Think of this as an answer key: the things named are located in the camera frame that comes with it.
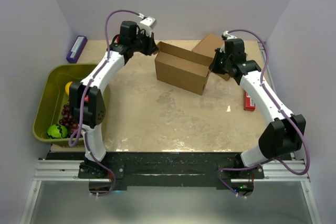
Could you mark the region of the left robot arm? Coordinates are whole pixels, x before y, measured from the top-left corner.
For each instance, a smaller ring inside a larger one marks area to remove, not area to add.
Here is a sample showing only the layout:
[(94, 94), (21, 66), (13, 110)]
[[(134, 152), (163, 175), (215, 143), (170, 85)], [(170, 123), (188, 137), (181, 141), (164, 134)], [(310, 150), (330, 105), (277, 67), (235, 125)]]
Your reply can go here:
[(139, 23), (123, 21), (119, 34), (107, 43), (107, 52), (99, 64), (84, 79), (70, 85), (70, 113), (78, 122), (78, 133), (85, 143), (85, 157), (94, 161), (90, 171), (97, 178), (105, 177), (109, 171), (109, 165), (102, 161), (106, 155), (101, 129), (106, 116), (103, 92), (134, 53), (151, 56), (158, 51), (153, 33), (155, 25), (153, 17), (145, 17)]

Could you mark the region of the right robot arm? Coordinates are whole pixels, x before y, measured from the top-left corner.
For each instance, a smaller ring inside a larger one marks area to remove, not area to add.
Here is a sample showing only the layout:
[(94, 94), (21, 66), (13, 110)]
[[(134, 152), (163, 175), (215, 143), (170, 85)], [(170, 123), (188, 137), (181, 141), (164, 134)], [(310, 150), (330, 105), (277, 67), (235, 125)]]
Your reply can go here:
[(224, 44), (215, 50), (209, 69), (216, 74), (228, 74), (252, 98), (267, 124), (256, 147), (240, 154), (234, 173), (246, 178), (253, 166), (301, 149), (306, 120), (294, 115), (271, 90), (254, 60), (247, 60), (242, 39), (223, 35)]

